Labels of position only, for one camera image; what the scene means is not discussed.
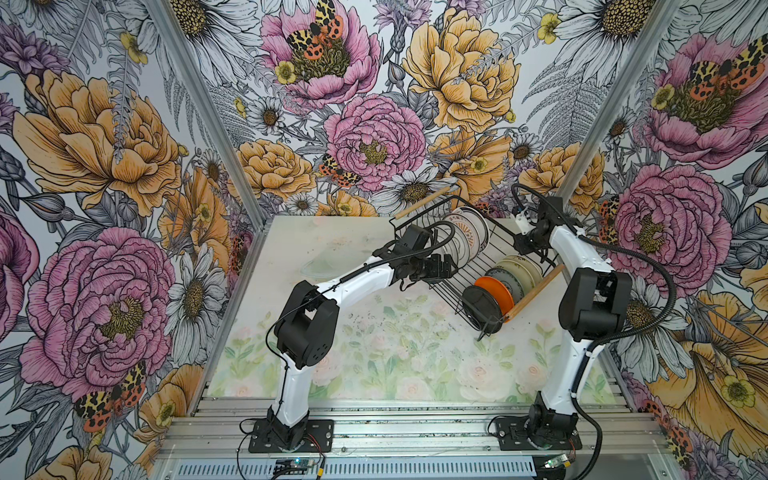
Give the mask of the green red rimmed white plate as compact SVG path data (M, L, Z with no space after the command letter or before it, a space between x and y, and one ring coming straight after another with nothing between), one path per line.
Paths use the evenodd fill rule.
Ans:
M477 253L478 234L476 229L470 224L459 221L458 223L449 221L452 227L442 226L445 233L453 233L449 243L445 246L446 251L452 256L459 268L465 267Z

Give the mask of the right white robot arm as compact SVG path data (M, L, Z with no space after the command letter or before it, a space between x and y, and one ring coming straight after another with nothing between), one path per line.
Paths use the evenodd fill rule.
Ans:
M618 272L601 255L583 228L563 212L563 200L539 200L537 220L522 226L514 236L521 254L552 249L568 276L568 285L558 307L563 342L553 373L545 383L530 413L541 419L574 419L574 403L580 399L586 378L603 350L599 340L624 327L632 280Z

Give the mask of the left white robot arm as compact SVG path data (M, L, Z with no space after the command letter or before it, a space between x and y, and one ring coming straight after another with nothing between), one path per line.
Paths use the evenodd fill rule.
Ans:
M308 417L312 375L332 348L341 310L397 282L450 278L458 265L445 248L457 233L448 221L409 225L350 272L317 285L301 281L294 286L268 330L276 336L275 354L284 364L268 411L271 422L293 428Z

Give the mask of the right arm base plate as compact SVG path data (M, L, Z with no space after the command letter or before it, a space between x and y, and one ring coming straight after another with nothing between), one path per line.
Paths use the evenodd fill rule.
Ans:
M555 414L542 419L529 416L498 416L489 431L502 451L581 450L576 429L578 416Z

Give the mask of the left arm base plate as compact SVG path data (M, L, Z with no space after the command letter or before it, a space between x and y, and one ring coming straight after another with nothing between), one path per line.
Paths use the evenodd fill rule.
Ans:
M253 454L329 453L334 440L333 420L303 419L293 427L277 420L257 419L249 435Z

